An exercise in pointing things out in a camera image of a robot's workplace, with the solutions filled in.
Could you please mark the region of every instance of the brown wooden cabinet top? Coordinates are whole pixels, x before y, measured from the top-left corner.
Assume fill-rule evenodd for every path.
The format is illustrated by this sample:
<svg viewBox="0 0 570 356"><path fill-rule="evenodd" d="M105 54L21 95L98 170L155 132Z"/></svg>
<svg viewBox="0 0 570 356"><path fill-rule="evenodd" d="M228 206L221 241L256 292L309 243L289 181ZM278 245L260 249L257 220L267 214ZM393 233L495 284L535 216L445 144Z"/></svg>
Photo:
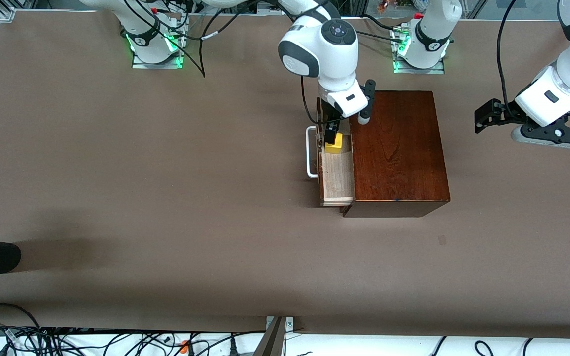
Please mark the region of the brown wooden cabinet top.
<svg viewBox="0 0 570 356"><path fill-rule="evenodd" d="M356 201L450 200L432 92L377 91L351 139Z"/></svg>

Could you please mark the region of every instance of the drawer handle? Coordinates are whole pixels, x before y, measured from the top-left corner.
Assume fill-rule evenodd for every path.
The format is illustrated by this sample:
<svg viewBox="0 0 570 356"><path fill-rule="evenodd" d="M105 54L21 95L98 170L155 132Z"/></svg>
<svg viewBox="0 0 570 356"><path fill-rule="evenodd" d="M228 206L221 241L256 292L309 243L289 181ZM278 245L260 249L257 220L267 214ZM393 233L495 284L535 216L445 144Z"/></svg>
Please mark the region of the drawer handle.
<svg viewBox="0 0 570 356"><path fill-rule="evenodd" d="M307 130L305 130L305 141L307 142L307 160L305 160L305 164L307 165L307 176L309 176L309 178L318 178L317 174L313 174L312 173L312 162L310 159L311 153L309 152L309 131L310 130L314 130L315 131L316 126L309 126L307 128Z"/></svg>

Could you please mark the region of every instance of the wooden box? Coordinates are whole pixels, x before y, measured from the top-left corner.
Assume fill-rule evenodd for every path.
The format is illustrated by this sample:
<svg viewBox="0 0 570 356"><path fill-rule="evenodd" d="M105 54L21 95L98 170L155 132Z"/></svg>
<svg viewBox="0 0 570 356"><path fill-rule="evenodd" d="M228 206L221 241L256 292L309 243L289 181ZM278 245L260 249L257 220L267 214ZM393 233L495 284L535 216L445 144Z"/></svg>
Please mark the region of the wooden box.
<svg viewBox="0 0 570 356"><path fill-rule="evenodd" d="M422 217L450 201L434 97L377 91L371 121L341 123L342 152L319 144L321 201L345 217Z"/></svg>

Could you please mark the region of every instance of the brown table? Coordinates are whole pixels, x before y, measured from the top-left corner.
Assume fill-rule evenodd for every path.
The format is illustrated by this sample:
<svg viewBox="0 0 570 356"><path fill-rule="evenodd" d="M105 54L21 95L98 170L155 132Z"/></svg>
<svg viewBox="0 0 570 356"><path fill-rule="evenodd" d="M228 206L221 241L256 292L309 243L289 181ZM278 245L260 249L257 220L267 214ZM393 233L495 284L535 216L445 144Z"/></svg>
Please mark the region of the brown table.
<svg viewBox="0 0 570 356"><path fill-rule="evenodd" d="M441 76L393 74L387 45L360 38L360 81L434 92L452 201L422 219L317 207L299 79L276 51L288 26L239 18L204 45L202 79L132 70L110 13L1 25L0 241L27 263L0 275L0 301L53 326L287 314L309 332L570 336L570 151L473 133L500 97L498 23L459 23ZM564 47L557 23L509 23L510 95Z"/></svg>

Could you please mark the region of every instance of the yellow block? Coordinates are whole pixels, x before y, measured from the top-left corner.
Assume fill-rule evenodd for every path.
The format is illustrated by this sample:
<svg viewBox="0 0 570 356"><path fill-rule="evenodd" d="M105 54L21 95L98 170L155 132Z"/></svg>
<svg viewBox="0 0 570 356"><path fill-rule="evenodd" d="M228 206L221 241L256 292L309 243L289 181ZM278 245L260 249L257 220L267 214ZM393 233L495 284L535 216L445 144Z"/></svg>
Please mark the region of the yellow block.
<svg viewBox="0 0 570 356"><path fill-rule="evenodd" d="M337 155L342 151L342 134L337 133L335 135L335 144L325 143L325 153L333 153Z"/></svg>

